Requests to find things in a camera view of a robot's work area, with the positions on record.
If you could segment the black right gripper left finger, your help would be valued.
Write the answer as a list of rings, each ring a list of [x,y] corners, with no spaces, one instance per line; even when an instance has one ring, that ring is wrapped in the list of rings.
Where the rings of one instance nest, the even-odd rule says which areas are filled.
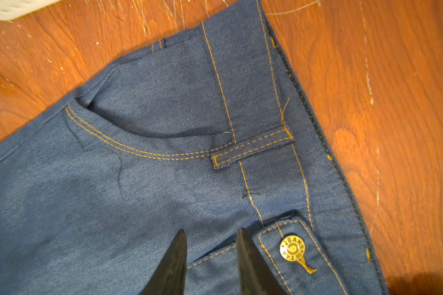
[[[180,229],[139,295],[182,295],[187,271],[187,235]]]

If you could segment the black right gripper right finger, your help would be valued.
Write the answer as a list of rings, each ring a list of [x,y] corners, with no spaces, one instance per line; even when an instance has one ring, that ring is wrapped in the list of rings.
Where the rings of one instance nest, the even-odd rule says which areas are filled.
[[[242,295],[285,295],[245,228],[237,231],[237,266]]]

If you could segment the blue denim trousers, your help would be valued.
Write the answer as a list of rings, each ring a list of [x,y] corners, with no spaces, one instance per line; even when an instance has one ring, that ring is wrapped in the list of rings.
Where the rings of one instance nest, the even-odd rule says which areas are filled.
[[[113,61],[0,143],[0,295],[136,295],[180,229],[185,293],[237,295],[241,227],[288,294],[388,293],[260,1]]]

